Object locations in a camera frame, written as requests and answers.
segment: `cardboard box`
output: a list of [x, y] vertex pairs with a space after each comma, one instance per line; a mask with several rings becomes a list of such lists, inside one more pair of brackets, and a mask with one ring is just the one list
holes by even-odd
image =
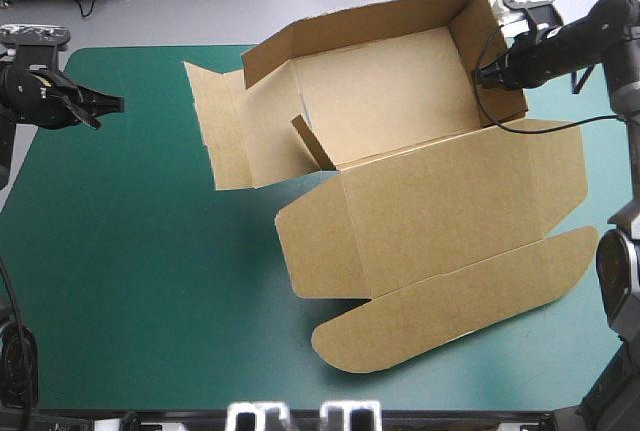
[[[371, 299], [314, 332], [337, 368], [385, 369], [549, 303], [591, 261], [594, 229], [546, 238], [586, 195], [579, 130], [514, 135], [477, 108], [496, 26], [488, 0], [401, 0], [297, 21], [243, 70], [186, 64], [216, 189], [339, 171], [276, 219], [296, 294]], [[519, 91], [481, 96], [513, 126], [556, 124], [523, 119]]]

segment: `box side panel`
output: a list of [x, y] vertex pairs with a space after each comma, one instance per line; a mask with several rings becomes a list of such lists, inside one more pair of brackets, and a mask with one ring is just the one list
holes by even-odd
[[223, 75], [184, 63], [216, 189], [250, 188], [249, 160]]
[[320, 325], [313, 347], [352, 373], [395, 366], [560, 298], [584, 274], [596, 242], [595, 229], [581, 228], [416, 283]]
[[291, 58], [444, 26], [469, 1], [398, 0], [297, 21], [243, 55], [246, 86]]
[[[466, 79], [470, 84], [471, 72], [476, 67], [480, 52], [487, 38], [497, 27], [498, 22], [493, 16], [488, 0], [474, 0], [449, 23], [449, 30], [460, 52]], [[502, 33], [498, 32], [482, 64], [486, 64], [506, 49]], [[487, 111], [500, 121], [523, 116], [527, 111], [527, 103], [521, 91], [479, 88], [478, 92]], [[488, 125], [489, 121], [480, 108], [477, 112], [483, 125]]]
[[480, 128], [446, 27], [293, 64], [311, 128], [337, 165]]
[[291, 284], [303, 298], [369, 298], [340, 175], [276, 217]]
[[343, 171], [372, 296], [542, 239], [584, 196], [573, 131], [525, 137], [492, 127]]
[[293, 24], [289, 24], [262, 44], [242, 53], [245, 87], [249, 89], [293, 57]]
[[[547, 122], [559, 126], [565, 122]], [[534, 121], [519, 124], [537, 127]], [[550, 133], [546, 140], [529, 139], [529, 157], [540, 227], [547, 234], [587, 197], [589, 185], [579, 128]]]
[[290, 64], [247, 90], [242, 72], [225, 75], [251, 167], [254, 187], [266, 186], [320, 168], [291, 120], [303, 112]]

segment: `folded cardboard tab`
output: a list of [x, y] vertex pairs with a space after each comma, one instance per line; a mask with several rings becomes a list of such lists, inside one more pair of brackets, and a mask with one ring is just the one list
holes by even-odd
[[[316, 329], [333, 366], [384, 369], [546, 304], [591, 260], [591, 228], [546, 237], [586, 195], [579, 130], [505, 133], [475, 101], [497, 25], [488, 0], [399, 0], [297, 21], [240, 71], [186, 64], [217, 189], [339, 171], [276, 219], [298, 295], [371, 299]], [[512, 126], [556, 124], [522, 119], [520, 91], [479, 93]]]

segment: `corrugated cardboard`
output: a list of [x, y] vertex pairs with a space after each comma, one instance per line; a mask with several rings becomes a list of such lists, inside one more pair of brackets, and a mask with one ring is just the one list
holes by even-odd
[[[586, 195], [579, 130], [479, 113], [470, 72], [496, 26], [488, 0], [401, 0], [297, 21], [240, 71], [186, 64], [217, 189], [340, 171], [276, 219], [299, 296], [371, 299], [316, 329], [333, 366], [388, 368], [546, 304], [591, 260], [593, 229], [546, 237]], [[513, 126], [556, 124], [481, 93]]]

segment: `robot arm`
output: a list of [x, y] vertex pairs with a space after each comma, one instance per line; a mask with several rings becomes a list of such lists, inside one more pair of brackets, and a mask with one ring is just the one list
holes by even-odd
[[122, 112], [122, 98], [79, 86], [58, 69], [58, 52], [70, 39], [57, 26], [0, 26], [8, 58], [0, 60], [0, 189], [9, 182], [17, 124], [60, 129]]
[[602, 63], [612, 110], [627, 125], [633, 200], [600, 241], [598, 278], [609, 326], [622, 347], [580, 407], [556, 413], [560, 431], [623, 431], [640, 422], [640, 1], [600, 0], [567, 25], [551, 0], [503, 0], [529, 30], [474, 73], [484, 87], [535, 88]]

